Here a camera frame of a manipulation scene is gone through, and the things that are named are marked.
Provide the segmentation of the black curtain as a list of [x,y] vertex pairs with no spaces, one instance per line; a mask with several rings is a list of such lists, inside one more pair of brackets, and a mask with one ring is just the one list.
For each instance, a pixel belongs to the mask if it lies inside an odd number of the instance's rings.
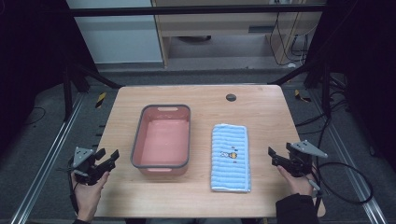
[[337,28],[330,70],[346,75],[346,95],[375,154],[396,172],[396,0],[325,0],[308,56]]
[[35,97],[63,82],[52,32],[73,61],[96,69],[76,21],[42,12],[68,8],[66,0],[0,0],[0,157],[32,112]]

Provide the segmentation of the person's right hand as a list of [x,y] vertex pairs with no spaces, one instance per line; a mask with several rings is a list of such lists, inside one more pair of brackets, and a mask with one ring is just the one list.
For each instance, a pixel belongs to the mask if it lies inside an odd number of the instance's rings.
[[312,175],[294,177],[282,166],[277,166],[277,170],[286,179],[290,188],[291,195],[293,194],[309,195],[309,196],[312,195],[314,190],[314,187],[310,184],[310,180],[314,180],[314,177]]

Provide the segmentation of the blue striped towel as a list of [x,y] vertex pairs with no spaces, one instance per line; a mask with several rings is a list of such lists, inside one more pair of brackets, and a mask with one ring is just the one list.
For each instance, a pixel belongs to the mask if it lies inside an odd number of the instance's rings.
[[216,124],[212,130],[211,189],[250,192],[248,130],[245,126]]

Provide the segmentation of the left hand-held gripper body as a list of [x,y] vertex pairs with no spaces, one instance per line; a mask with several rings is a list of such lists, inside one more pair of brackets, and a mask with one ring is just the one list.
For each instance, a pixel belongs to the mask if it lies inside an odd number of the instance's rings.
[[104,172],[98,169],[98,165],[95,163],[95,153],[96,151],[93,149],[76,148],[72,161],[72,171],[78,183],[92,186],[104,174]]

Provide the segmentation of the black horizontal bar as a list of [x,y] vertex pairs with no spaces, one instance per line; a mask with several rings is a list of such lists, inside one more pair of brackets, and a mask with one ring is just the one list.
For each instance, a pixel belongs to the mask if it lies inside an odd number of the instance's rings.
[[78,8],[64,13],[74,17],[101,16],[147,16],[147,15],[190,15],[230,13],[277,13],[277,12],[319,12],[327,9],[326,4],[314,5],[231,5],[231,6],[188,6],[188,7],[118,7]]

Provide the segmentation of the white cabinet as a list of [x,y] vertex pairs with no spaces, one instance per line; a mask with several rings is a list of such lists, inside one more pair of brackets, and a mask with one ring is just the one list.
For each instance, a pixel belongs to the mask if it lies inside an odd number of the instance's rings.
[[[151,7],[150,0],[66,0],[71,9]],[[161,63],[153,16],[75,17],[96,64]]]

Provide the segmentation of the light wooden desk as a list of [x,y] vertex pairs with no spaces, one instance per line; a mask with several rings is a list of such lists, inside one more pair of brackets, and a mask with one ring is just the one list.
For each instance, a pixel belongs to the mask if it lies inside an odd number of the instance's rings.
[[[150,0],[155,7],[228,5],[305,5],[325,0]],[[265,34],[277,63],[291,60],[295,37],[312,35],[318,26],[319,12],[231,13],[159,15],[155,18],[159,36],[250,35]]]

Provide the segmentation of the pink basin with grey rim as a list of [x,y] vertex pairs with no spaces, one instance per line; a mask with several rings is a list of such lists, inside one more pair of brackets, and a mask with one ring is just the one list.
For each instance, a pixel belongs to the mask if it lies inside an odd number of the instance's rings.
[[136,129],[131,164],[144,175],[184,175],[190,139],[191,110],[187,105],[147,105]]

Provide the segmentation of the black metal stand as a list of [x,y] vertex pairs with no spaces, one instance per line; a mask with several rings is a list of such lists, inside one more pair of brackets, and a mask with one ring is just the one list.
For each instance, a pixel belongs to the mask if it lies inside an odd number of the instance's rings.
[[63,70],[63,86],[64,86],[64,121],[71,118],[73,112],[72,85],[78,89],[78,92],[87,92],[90,89],[85,76],[105,84],[112,89],[120,89],[121,84],[111,81],[101,76],[98,72],[93,71],[83,65],[77,63],[68,63]]
[[269,85],[281,86],[288,80],[291,80],[302,73],[307,73],[307,77],[304,80],[304,85],[310,89],[315,87],[319,81],[321,81],[321,108],[325,116],[329,118],[331,116],[330,106],[330,64],[326,61],[314,60],[312,62],[305,63],[304,65],[292,70],[285,76],[269,82]]

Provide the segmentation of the metal floor rail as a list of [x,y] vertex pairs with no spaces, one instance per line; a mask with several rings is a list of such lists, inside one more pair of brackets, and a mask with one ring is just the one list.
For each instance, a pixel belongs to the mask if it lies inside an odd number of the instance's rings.
[[69,135],[73,124],[78,116],[81,105],[85,98],[84,93],[78,93],[76,96],[76,101],[72,105],[72,112],[68,119],[66,119],[59,132],[57,133],[54,141],[52,142],[49,152],[47,153],[45,159],[42,161],[40,168],[38,169],[35,178],[26,192],[23,200],[15,211],[13,217],[10,219],[8,224],[25,224],[28,217],[30,216],[33,207],[35,206],[36,200],[43,189],[50,170],[52,169],[54,163],[57,160],[59,153],[61,152],[64,142]]
[[318,165],[318,168],[330,165],[343,166],[348,177],[348,181],[357,195],[358,200],[353,201],[346,199],[345,197],[339,197],[339,199],[344,203],[355,204],[362,207],[371,224],[389,224],[380,206],[375,200],[373,185],[367,176],[358,169],[350,154],[347,152],[347,148],[342,141],[339,132],[337,132],[335,126],[331,124],[331,117],[327,118],[322,111],[320,95],[316,91],[309,91],[309,94],[318,112],[323,115],[322,120],[324,124],[320,131],[318,146],[321,146],[324,135],[329,136],[332,148],[335,150],[338,157],[338,161],[326,161],[323,164]]

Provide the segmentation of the person's left hand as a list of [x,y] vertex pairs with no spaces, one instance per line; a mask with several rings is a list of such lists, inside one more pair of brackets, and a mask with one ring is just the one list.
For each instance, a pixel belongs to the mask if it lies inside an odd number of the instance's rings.
[[79,184],[74,173],[72,173],[70,176],[78,206],[78,214],[76,219],[91,223],[101,199],[102,189],[108,180],[109,172],[105,172],[98,182],[92,186]]

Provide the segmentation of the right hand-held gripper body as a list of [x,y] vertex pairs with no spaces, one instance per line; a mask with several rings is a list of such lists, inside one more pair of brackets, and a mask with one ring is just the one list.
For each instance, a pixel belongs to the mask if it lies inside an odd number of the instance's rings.
[[294,177],[308,175],[312,171],[313,158],[328,158],[328,154],[304,140],[297,143],[287,143],[286,149],[289,151],[289,161],[286,170]]

